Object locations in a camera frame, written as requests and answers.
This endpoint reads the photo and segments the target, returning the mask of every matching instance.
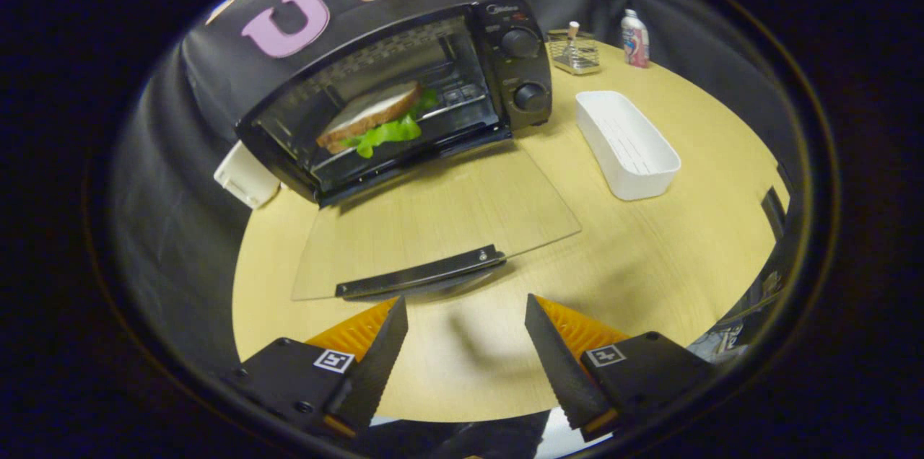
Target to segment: toaster oven control panel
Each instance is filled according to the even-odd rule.
[[[552,75],[541,29],[527,3],[479,3],[475,16],[511,130],[545,123],[552,112]]]

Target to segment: white bottle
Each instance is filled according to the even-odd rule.
[[[648,29],[638,19],[634,9],[626,10],[623,26],[623,48],[626,49],[626,64],[640,68],[648,67]]]

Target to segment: round table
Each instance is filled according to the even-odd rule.
[[[706,91],[651,64],[624,63],[600,45],[597,74],[552,68],[552,116],[515,133],[581,232],[515,259],[511,272],[458,297],[407,305],[409,332],[377,416],[481,421],[557,406],[524,326],[529,292],[630,335],[660,331],[689,345],[757,277],[775,239],[760,201],[788,195],[776,160]],[[610,192],[575,124],[575,94],[628,97],[672,144],[682,167],[662,196],[626,202]],[[281,189],[255,210],[237,258],[233,295],[241,360],[280,336],[307,340],[368,308],[330,298],[291,300],[317,206]]]

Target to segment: wire utensil holder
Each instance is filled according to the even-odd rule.
[[[600,53],[592,34],[578,32],[572,24],[569,30],[551,30],[549,32],[549,49],[555,67],[571,74],[589,74],[601,70]]]

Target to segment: toaster oven door handle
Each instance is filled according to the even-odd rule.
[[[359,281],[341,282],[336,285],[334,296],[344,300],[370,300],[393,297],[397,294],[413,294],[416,291],[429,292],[433,287],[443,289],[481,277],[485,275],[485,271],[501,266],[504,262],[506,255],[497,251],[494,245],[488,245],[413,268],[400,269]]]

